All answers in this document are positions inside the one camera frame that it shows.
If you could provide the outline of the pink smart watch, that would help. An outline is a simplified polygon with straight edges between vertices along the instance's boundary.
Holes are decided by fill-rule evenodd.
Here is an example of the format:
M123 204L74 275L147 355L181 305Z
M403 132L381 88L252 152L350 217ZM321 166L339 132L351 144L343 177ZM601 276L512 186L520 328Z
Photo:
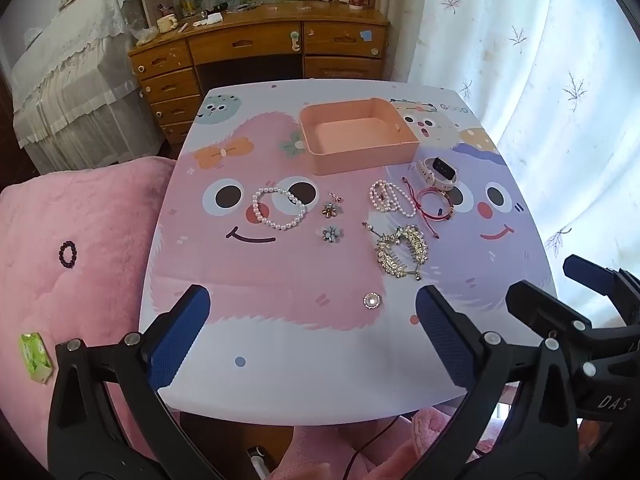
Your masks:
M457 185L457 169L440 157L419 159L416 162L416 169L429 188L448 192Z

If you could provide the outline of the round gold pendant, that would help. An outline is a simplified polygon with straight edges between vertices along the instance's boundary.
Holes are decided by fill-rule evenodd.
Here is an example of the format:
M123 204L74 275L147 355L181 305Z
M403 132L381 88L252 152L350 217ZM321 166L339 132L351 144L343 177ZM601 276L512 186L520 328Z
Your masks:
M377 292L368 292L362 302L368 310L375 310L382 304L382 297Z

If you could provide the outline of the flower brooch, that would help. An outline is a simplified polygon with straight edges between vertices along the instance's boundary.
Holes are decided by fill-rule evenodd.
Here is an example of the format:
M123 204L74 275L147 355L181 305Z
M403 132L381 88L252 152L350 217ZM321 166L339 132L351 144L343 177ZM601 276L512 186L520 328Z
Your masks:
M337 206L332 202L327 202L322 207L324 218L331 219L337 216Z
M342 236L343 232L337 226L327 226L322 231L322 238L328 243L337 243Z

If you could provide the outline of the green snack packet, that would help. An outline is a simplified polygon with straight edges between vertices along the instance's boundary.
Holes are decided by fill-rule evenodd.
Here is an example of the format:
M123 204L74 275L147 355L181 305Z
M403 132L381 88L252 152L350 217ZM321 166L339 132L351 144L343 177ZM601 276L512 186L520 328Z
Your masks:
M46 384L54 366L41 336L38 333L21 334L20 346L29 378L38 384Z

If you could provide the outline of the white floral curtain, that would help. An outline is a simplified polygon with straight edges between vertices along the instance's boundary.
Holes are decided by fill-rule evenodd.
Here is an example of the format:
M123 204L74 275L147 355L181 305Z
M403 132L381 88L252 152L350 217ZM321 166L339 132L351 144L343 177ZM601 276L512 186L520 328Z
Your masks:
M592 322L612 304L572 284L578 255L639 269L639 40L616 0L376 0L390 79L454 90L506 159L556 290Z

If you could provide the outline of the cartoon printed table mat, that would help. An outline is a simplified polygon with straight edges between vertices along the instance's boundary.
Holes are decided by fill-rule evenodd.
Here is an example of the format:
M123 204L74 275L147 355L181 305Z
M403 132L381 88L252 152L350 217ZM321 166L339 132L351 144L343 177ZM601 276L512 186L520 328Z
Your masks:
M317 176L300 111L391 102L420 145L412 162ZM416 162L457 169L448 192ZM332 202L337 216L323 217ZM422 280L392 278L376 232L417 226ZM325 242L322 231L343 236ZM204 96L164 198L146 270L148 326L191 285L210 296L207 321L160 394L172 408L251 424L318 426L411 412L454 398L416 316L435 286L480 330L516 344L538 337L506 310L529 281L552 292L534 219L506 162L456 92L376 80L306 79L221 87ZM382 304L363 305L368 292Z

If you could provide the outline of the pink rectangular tray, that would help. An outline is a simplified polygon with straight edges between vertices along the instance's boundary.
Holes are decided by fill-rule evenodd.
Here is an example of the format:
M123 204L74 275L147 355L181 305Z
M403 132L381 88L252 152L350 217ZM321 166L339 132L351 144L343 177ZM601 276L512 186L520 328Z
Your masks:
M309 105L299 125L317 176L412 162L420 145L396 107L380 98Z

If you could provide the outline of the bed with white cover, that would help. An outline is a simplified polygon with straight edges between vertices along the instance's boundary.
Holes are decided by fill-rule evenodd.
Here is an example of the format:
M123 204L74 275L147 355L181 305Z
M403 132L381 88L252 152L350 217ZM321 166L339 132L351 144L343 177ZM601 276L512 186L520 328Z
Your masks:
M144 26L139 0L76 0L17 60L13 129L40 174L158 153L163 137L128 56Z

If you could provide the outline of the wooden desk with drawers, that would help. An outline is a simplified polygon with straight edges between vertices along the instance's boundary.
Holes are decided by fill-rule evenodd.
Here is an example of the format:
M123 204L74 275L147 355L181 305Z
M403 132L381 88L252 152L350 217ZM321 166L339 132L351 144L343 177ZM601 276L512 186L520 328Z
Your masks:
M390 22L373 9L290 1L187 21L129 59L171 148L183 144L209 90L300 78L380 79Z

